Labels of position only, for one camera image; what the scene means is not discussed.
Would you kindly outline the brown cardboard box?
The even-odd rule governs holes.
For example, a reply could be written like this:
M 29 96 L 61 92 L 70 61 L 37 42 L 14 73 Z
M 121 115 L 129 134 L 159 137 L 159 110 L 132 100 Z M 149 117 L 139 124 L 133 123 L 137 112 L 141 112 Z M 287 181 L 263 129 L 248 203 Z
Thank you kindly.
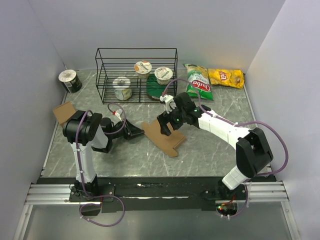
M 160 124 L 155 119 L 151 124 L 142 122 L 141 128 L 144 130 L 144 134 L 151 140 L 162 152 L 169 157 L 178 156 L 178 147 L 180 147 L 186 140 L 186 137 L 178 130 L 173 130 L 170 124 L 167 125 L 171 131 L 171 135 L 167 136 L 161 134 Z

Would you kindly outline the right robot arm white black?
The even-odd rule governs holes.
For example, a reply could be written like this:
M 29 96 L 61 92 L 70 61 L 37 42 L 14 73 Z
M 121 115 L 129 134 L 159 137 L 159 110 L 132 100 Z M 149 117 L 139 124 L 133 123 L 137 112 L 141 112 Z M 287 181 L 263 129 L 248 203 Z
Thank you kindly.
M 160 102 L 165 111 L 157 116 L 160 132 L 170 136 L 172 128 L 178 130 L 184 123 L 210 132 L 228 143 L 235 150 L 236 164 L 222 178 L 218 193 L 223 199 L 236 194 L 236 188 L 254 178 L 273 160 L 273 153 L 264 131 L 258 127 L 250 129 L 227 122 L 211 108 L 196 105 L 191 97 L 183 92 L 177 96 L 163 95 Z

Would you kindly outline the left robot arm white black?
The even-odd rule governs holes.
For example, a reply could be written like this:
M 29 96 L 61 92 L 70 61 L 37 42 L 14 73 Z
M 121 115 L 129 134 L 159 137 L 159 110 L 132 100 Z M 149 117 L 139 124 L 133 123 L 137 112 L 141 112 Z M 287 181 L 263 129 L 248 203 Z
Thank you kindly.
M 63 125 L 62 133 L 70 144 L 75 161 L 76 177 L 72 192 L 87 201 L 94 201 L 100 194 L 98 177 L 93 164 L 92 152 L 108 153 L 113 140 L 131 140 L 145 133 L 127 119 L 113 123 L 101 113 L 78 110 Z

